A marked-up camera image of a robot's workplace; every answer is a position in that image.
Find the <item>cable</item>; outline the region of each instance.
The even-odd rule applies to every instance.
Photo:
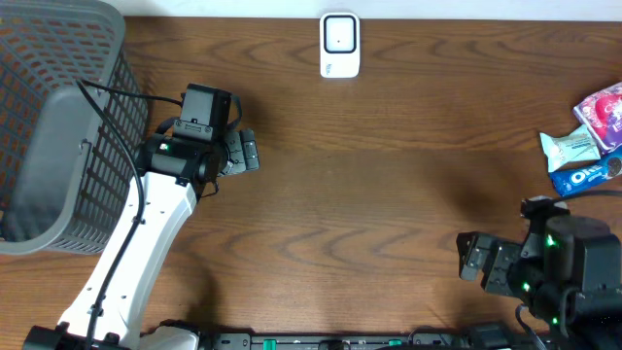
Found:
[[[124,95],[124,96],[129,96],[129,97],[137,97],[137,98],[144,98],[144,99],[152,99],[155,101],[164,101],[164,102],[170,102],[170,103],[174,103],[180,107],[184,106],[184,103],[182,101],[176,100],[174,98],[168,98],[168,97],[162,97],[162,96],[153,96],[153,95],[148,95],[148,94],[144,94],[144,93],[133,93],[133,92],[127,92],[127,91],[123,91],[123,90],[119,90],[116,88],[111,88],[111,87],[104,87],[101,86],[99,84],[90,82],[88,80],[81,80],[82,84],[89,86],[89,87],[94,87],[94,88],[101,88],[105,91],[108,92],[112,92],[112,93],[116,93],[116,94],[120,94],[120,95]]]
[[[85,340],[85,349],[90,350],[93,340],[94,340],[95,325],[97,324],[97,317],[99,317],[99,314],[101,313],[101,310],[102,310],[101,304],[104,298],[106,297],[106,290],[108,289],[108,285],[110,285],[110,281],[115,275],[115,271],[117,270],[117,267],[119,266],[119,263],[121,262],[123,253],[125,253],[125,250],[127,249],[127,246],[129,245],[129,242],[131,241],[132,237],[134,236],[136,229],[138,228],[139,225],[141,225],[143,221],[143,213],[145,211],[145,190],[143,189],[143,183],[140,180],[140,175],[138,174],[138,169],[136,168],[136,164],[134,163],[134,158],[132,156],[132,153],[129,151],[129,148],[123,141],[121,135],[119,134],[119,131],[115,128],[110,118],[106,116],[106,114],[99,108],[99,106],[97,106],[97,103],[95,103],[95,101],[90,96],[88,91],[86,91],[84,85],[80,82],[76,82],[76,84],[78,85],[78,88],[80,89],[82,94],[85,96],[86,101],[88,101],[88,104],[90,104],[93,110],[95,110],[95,112],[97,113],[97,116],[99,116],[101,121],[104,122],[104,124],[110,129],[116,141],[119,142],[119,144],[121,145],[123,154],[127,158],[127,161],[129,162],[129,166],[132,170],[132,173],[134,174],[134,180],[136,180],[136,189],[138,191],[138,210],[136,210],[136,216],[134,217],[132,226],[129,229],[127,236],[125,237],[125,240],[121,244],[121,247],[119,248],[119,251],[117,252],[117,255],[115,256],[113,263],[110,265],[110,269],[108,270],[108,273],[106,273],[106,277],[104,277],[104,280],[101,283],[101,288],[99,289],[99,293],[97,294],[97,298],[95,299],[95,304],[92,306],[92,309],[90,310],[91,311],[90,320],[88,321],[88,329],[86,331],[86,340]]]
[[[544,345],[542,339],[540,339],[540,337],[537,336],[536,332],[534,332],[534,330],[532,330],[532,328],[529,327],[529,325],[527,325],[521,318],[521,311],[523,311],[523,309],[525,308],[527,308],[527,305],[525,304],[520,304],[516,307],[516,311],[514,311],[514,314],[516,315],[516,320],[521,325],[523,330],[525,330],[525,333],[527,333],[529,337],[534,341],[536,348],[538,350],[546,350],[546,345]]]

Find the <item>oreo package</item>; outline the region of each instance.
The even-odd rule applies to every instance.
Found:
[[[622,173],[622,148],[606,155],[593,165],[552,172],[549,175],[560,196],[593,188]]]

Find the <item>green led light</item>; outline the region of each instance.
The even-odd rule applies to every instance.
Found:
[[[546,246],[552,247],[555,245],[557,245],[557,242],[553,239],[553,237],[550,234],[546,235]]]

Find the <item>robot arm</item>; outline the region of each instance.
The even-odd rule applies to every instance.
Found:
[[[143,315],[154,282],[173,239],[196,205],[192,187],[176,185],[175,177],[148,172],[142,181],[148,204],[145,222],[136,230],[123,255],[95,329],[95,339],[103,340],[107,334],[117,336],[119,346],[129,349],[138,348]],[[60,318],[59,325],[68,324],[67,331],[73,335],[86,336],[95,296],[132,224],[138,198],[135,182],[131,184],[119,223],[99,263]]]
[[[79,87],[90,99],[84,87]],[[237,105],[239,118],[227,124],[231,102]],[[96,111],[106,119],[103,112]],[[181,117],[161,125],[141,146],[134,165],[141,186],[132,180],[120,220],[85,287],[56,329],[33,327],[23,349],[73,350],[93,344],[99,349],[192,350],[198,346],[198,335],[187,330],[164,327],[143,338],[140,330],[164,258],[205,186],[212,183],[215,191],[203,196],[213,195],[218,192],[218,177],[259,169],[253,131],[235,130],[241,116],[239,99],[229,92],[188,86]],[[173,125],[173,136],[164,135]],[[127,241],[137,222],[139,188],[145,195],[143,220]],[[115,268],[113,261],[119,257]],[[100,293],[105,280],[108,288]]]

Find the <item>wooden table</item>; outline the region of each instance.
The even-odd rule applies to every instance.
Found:
[[[316,19],[126,22],[144,91],[239,94],[261,158],[199,203],[145,329],[168,318],[258,333],[514,325],[517,300],[458,278],[456,234],[521,240],[520,199],[554,195],[537,133],[570,133],[571,107],[622,76],[614,23],[364,20],[359,77],[326,80]],[[150,131],[179,114],[152,112]],[[571,208],[622,232],[620,204]],[[97,259],[0,257],[1,346],[52,327]]]

